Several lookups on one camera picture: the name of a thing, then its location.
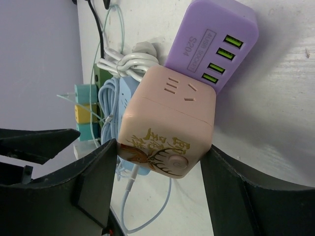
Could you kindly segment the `pink cube socket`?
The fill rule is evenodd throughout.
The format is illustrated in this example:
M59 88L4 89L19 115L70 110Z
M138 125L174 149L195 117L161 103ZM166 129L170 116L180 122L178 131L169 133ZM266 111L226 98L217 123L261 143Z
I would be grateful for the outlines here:
M216 92L161 65L148 69L129 105L118 155L171 178L183 178L210 150Z

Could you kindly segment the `blue power strip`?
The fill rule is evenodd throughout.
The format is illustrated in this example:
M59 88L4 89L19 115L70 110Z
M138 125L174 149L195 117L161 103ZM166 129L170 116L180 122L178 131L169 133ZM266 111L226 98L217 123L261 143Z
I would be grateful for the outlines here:
M122 132L127 132L127 125L131 118L134 118L134 115L131 113L131 106L129 102L136 91L139 82L132 78L131 76L121 77L119 82L119 115L118 115L118 135L120 135L121 127ZM135 167L134 163L128 162L127 160L122 159L119 156L120 164L122 168L125 170L132 171L133 167ZM142 176L146 176L150 172L149 169L144 167L139 167L138 174Z

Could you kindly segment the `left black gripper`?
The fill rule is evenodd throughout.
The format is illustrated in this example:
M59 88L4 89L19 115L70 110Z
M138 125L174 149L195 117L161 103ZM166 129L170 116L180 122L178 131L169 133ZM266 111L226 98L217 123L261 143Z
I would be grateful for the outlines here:
M74 129L57 130L0 130L0 164L12 170L22 169L18 174L21 183L48 175L56 155L80 136Z

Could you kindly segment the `purple USB power strip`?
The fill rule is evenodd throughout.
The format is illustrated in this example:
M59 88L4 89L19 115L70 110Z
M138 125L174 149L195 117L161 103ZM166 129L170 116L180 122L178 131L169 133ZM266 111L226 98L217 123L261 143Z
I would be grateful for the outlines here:
M193 0L164 66L219 93L258 37L252 8L236 0Z

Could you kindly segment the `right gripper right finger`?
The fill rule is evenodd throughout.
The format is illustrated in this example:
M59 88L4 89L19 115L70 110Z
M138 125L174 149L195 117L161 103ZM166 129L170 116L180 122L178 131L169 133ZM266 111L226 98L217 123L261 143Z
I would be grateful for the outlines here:
M313 236L315 189L267 175L215 146L201 159L216 236Z

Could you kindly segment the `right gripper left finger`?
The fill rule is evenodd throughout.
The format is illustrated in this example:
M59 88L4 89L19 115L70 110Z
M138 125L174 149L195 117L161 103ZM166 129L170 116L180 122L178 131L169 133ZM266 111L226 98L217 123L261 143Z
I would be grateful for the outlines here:
M117 143L31 179L31 166L0 165L0 233L3 236L115 236L110 209Z

